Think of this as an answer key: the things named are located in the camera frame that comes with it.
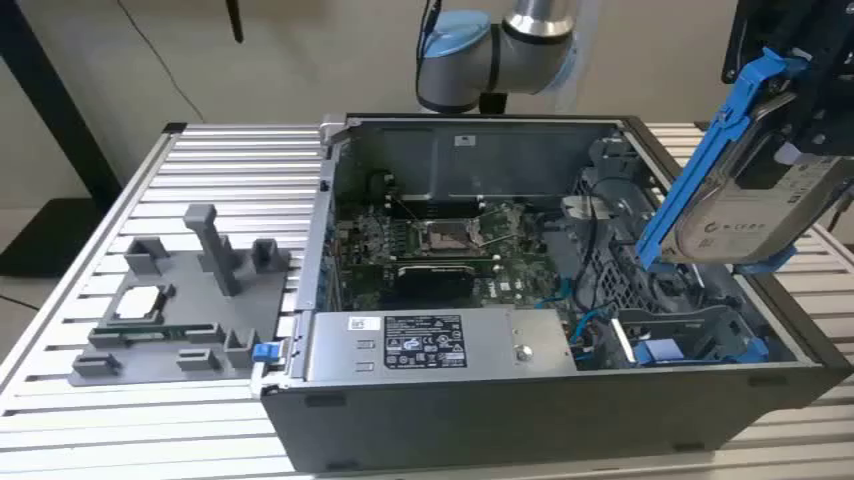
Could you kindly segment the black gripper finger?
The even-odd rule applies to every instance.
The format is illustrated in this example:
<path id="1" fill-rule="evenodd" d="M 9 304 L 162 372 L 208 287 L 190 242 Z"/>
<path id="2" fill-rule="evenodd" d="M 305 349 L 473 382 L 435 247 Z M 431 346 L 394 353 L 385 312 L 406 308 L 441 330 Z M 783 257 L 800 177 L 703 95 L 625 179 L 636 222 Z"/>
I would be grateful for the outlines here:
<path id="1" fill-rule="evenodd" d="M 740 77 L 760 78 L 749 106 L 745 152 L 736 163 L 736 185 L 776 186 L 791 167 L 815 157 L 852 154 L 852 51 L 765 49 Z"/>

